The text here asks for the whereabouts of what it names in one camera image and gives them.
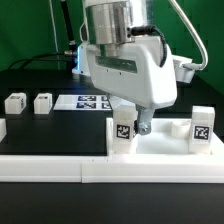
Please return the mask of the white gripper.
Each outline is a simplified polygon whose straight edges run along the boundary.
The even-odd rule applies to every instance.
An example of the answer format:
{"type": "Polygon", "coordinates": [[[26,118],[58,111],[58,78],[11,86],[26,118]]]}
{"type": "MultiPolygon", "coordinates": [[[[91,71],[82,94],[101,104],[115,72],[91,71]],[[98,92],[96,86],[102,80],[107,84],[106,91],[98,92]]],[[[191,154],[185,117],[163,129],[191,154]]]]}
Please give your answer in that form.
{"type": "Polygon", "coordinates": [[[137,134],[151,133],[154,110],[172,106],[177,98],[176,77],[170,48],[167,59],[160,67],[163,49],[158,36],[136,37],[132,43],[120,46],[117,60],[132,62],[136,72],[127,67],[110,68],[97,63],[100,48],[87,45],[87,61],[93,85],[107,93],[131,101],[139,106],[135,130],[137,134]]]}

